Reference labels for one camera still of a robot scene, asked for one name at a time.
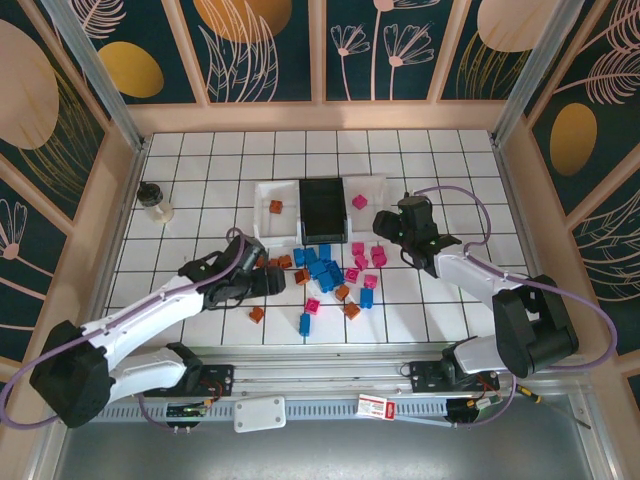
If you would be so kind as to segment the white plastic tray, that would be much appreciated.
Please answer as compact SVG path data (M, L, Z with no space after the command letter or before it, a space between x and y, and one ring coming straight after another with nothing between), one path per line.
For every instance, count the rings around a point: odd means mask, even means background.
M281 214L269 211L272 200L283 203ZM253 213L254 237L265 246L291 246L301 242L298 180L257 182Z
M384 176L349 176L343 178L347 217L351 238L375 239L372 225L376 214L389 207L387 179ZM352 205L357 195L363 195L367 206L358 210Z

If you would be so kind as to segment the black plastic bin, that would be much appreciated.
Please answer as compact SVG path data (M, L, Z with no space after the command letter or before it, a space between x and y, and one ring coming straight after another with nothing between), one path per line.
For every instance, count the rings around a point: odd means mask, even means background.
M311 178L299 181L303 245L342 244L348 240L343 179Z

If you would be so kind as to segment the clear jar with black cap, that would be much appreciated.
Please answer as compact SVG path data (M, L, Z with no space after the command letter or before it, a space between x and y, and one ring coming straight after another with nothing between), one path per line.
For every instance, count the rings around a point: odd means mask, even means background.
M154 222L167 224L173 218L173 207L165 199L158 184L142 181L136 192L136 198Z

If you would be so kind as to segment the white plastic plate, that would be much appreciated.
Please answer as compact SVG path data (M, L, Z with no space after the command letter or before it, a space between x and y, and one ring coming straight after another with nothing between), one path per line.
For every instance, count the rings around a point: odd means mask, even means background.
M236 433L279 429L286 422L284 396L246 398L234 404L233 427Z

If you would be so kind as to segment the small electronics board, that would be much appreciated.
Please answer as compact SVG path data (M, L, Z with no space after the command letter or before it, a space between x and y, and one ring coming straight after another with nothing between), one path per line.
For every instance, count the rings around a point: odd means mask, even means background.
M166 407L167 418L201 418L209 411L209 406L204 402L199 403L169 403Z
M484 395L469 399L466 406L470 409L474 422L496 415L504 406L506 398L497 394Z

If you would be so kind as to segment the red white card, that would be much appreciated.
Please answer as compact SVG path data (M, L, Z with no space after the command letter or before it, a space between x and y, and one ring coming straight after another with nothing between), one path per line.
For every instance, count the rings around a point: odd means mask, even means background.
M360 394L356 414L367 418L393 421L396 416L396 403L382 397Z

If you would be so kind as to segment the yellow black screwdriver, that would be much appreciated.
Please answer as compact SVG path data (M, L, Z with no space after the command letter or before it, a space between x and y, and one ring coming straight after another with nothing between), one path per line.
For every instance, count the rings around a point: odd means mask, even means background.
M538 395L536 393L534 393L533 391L531 391L530 389L528 389L527 387L521 385L521 384L517 384L516 385L516 391L524 396L525 398L527 398L528 400L530 400L531 402L533 402L534 404L537 405L543 405L546 406L548 408L550 408L551 410L553 410L554 412L562 415L563 417L567 418L568 420L571 420L572 422L574 422L575 424L577 424L578 426L587 429L587 430L591 430L592 426L589 425L588 423L586 423L583 420L580 420L579 418L577 418L576 416L574 416L572 413L563 410L562 408L548 402L547 400L545 400L541 395Z

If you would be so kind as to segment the grey metal panel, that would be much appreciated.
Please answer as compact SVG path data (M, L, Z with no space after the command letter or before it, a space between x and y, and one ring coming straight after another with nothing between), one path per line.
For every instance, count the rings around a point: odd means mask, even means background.
M55 480L600 480L568 423L511 416L472 430L292 422L171 435L146 424L69 433Z

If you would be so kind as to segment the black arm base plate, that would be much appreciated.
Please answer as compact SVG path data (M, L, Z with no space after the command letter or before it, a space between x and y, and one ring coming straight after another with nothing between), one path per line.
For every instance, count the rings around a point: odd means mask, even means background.
M198 370L187 371L176 385L145 391L147 398L196 398L227 397L234 384L233 365L203 365Z
M447 360L410 362L409 379L414 393L482 393L500 389L496 374L464 373Z

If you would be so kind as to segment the aluminium side rail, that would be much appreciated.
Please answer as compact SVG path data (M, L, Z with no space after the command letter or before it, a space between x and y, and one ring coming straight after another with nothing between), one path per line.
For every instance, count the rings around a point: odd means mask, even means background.
M124 241L138 184L150 146L150 138L142 139L142 145L134 152L131 165L121 192L116 197L115 217L108 224L106 246L100 267L97 271L96 285L92 293L91 305L87 313L88 320L99 319L108 303L111 282L116 270L121 245Z
M504 158L497 151L494 151L493 154L502 184L502 196L505 197L505 200L500 204L491 204L488 207L491 221L496 221L499 224L498 232L492 233L489 239L488 256L498 269L508 271L511 276L530 279L539 275L547 275L553 279L554 285L558 288L564 288L570 293L578 294L575 288L559 282L561 278L557 272L544 269L539 264L533 249L531 231L526 218L522 216L520 200L512 185ZM588 370L569 371L547 368L526 378L517 377L517 381L531 385L534 383L554 384L552 390L555 392L559 392L561 389L566 391L593 389Z

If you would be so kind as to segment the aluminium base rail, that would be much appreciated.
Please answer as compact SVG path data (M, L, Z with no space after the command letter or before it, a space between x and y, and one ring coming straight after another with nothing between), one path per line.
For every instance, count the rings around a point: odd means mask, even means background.
M147 354L160 348L137 349ZM225 347L190 349L203 365L233 365L232 394L249 392L344 392L356 388L393 390L402 380L404 363L439 361L444 349L417 346L348 347L297 345L292 347Z

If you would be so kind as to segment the aluminium frame post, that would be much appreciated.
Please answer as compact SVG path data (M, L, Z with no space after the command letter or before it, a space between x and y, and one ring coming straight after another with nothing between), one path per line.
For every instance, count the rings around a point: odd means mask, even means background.
M492 145L500 149L509 139L536 88L561 50L576 23L585 0L559 0L518 76L491 134Z
M41 0L52 22L85 71L88 80L132 149L140 153L144 137L130 115L97 50L84 33L67 0Z

